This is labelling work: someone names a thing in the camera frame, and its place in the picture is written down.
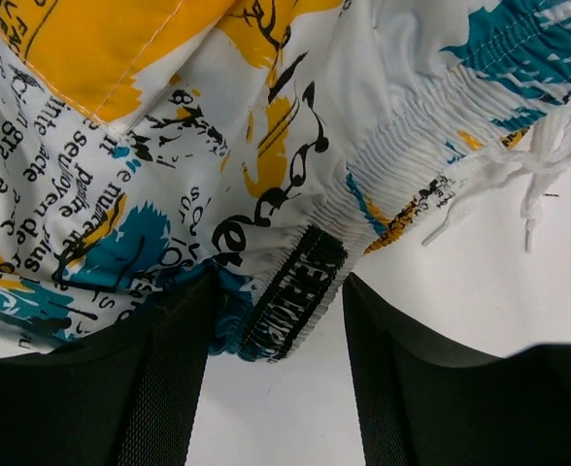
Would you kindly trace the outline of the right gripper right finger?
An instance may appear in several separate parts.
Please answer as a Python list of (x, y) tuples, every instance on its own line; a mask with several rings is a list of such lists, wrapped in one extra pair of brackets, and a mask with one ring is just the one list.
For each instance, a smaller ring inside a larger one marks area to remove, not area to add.
[(499, 358), (406, 316), (357, 276), (343, 289), (369, 465), (571, 465), (571, 345)]

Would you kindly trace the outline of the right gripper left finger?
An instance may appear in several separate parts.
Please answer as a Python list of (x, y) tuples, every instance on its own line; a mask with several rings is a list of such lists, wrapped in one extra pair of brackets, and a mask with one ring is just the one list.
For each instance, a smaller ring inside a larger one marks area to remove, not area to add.
[(213, 273), (49, 354), (0, 359), (0, 465), (182, 465), (218, 307)]

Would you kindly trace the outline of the colourful printed shorts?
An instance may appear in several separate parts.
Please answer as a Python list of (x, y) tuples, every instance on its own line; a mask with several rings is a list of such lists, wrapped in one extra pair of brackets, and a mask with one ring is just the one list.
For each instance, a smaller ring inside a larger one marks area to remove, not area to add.
[(0, 1), (0, 359), (208, 270), (287, 357), (365, 254), (571, 164), (571, 1)]

